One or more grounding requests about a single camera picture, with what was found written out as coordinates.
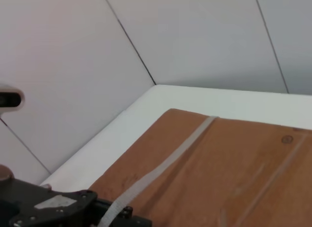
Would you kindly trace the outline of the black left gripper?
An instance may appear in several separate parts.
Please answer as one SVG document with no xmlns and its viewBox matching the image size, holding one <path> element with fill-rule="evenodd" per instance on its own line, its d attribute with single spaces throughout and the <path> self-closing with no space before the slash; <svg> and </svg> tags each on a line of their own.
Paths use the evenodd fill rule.
<svg viewBox="0 0 312 227">
<path fill-rule="evenodd" d="M 0 182 L 2 227 L 81 227 L 97 194 L 90 190 L 59 192 L 18 179 Z"/>
</svg>

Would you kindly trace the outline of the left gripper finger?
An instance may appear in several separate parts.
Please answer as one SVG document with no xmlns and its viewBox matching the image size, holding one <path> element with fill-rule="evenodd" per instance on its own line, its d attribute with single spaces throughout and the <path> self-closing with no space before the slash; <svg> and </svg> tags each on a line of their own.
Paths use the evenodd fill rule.
<svg viewBox="0 0 312 227">
<path fill-rule="evenodd" d="M 107 212 L 112 202 L 96 199 L 94 202 L 95 224 L 99 226 L 101 218 Z M 133 215 L 133 208 L 126 206 L 110 223 L 110 227 L 151 227 L 152 221 Z"/>
</svg>

